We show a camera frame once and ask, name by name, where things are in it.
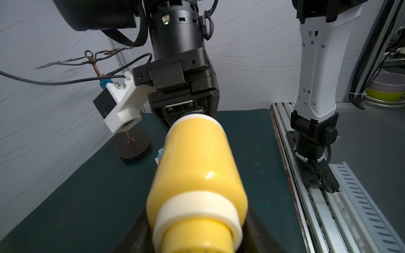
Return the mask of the yellow pencil sharpener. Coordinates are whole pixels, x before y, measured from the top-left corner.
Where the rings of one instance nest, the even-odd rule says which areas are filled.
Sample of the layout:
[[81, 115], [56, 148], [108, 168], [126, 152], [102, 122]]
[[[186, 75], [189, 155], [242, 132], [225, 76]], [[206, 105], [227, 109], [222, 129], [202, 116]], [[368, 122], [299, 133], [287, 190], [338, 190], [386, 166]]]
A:
[[169, 129], [146, 203], [157, 253], [234, 253], [248, 200], [227, 136], [190, 114]]

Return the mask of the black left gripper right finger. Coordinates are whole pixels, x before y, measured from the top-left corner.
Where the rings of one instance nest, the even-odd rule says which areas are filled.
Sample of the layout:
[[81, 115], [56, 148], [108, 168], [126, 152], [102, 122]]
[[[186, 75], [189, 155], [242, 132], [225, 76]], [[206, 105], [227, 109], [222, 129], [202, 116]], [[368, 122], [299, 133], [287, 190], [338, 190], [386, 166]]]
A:
[[285, 253], [254, 210], [248, 210], [238, 253]]

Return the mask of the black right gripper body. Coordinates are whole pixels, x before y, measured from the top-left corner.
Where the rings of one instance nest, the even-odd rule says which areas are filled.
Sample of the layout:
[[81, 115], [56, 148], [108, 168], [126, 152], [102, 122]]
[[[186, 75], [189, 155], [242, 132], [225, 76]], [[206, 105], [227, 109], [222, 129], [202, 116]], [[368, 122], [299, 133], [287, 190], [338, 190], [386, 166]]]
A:
[[205, 48], [135, 67], [132, 74], [136, 86], [155, 89], [147, 98], [152, 113], [165, 129], [193, 111], [216, 117], [220, 90]]

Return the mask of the blue pencil sharpener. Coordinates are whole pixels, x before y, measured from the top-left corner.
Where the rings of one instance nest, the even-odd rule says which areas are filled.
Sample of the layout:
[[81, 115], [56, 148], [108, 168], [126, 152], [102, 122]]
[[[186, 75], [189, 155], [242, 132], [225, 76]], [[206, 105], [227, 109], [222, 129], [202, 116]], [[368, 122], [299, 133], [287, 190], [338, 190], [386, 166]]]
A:
[[162, 154], [163, 154], [163, 148], [158, 150], [157, 157], [155, 158], [155, 162], [156, 162], [157, 165], [159, 164], [159, 162], [161, 160]]

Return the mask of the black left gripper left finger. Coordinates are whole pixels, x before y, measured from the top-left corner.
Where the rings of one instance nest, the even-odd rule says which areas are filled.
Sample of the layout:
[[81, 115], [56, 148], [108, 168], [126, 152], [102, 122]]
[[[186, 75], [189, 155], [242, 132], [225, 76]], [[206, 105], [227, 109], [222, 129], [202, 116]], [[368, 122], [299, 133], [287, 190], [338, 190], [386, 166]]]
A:
[[154, 253], [153, 233], [144, 207], [111, 253]]

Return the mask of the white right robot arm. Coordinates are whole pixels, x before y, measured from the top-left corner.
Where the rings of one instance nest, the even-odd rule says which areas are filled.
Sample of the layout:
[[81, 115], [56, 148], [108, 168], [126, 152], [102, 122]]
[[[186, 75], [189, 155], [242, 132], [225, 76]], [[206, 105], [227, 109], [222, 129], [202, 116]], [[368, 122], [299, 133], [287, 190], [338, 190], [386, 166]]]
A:
[[[188, 112], [214, 116], [220, 91], [214, 67], [249, 71], [247, 65], [210, 60], [205, 43], [214, 34], [214, 9], [200, 14], [197, 1], [55, 1], [76, 31], [101, 31], [129, 47], [151, 41], [154, 61], [132, 70], [135, 86], [152, 87], [147, 100], [164, 127]], [[363, 1], [293, 1], [300, 23], [299, 91], [291, 114], [293, 152], [307, 186], [333, 193], [329, 169], [338, 137], [335, 96], [348, 40]]]

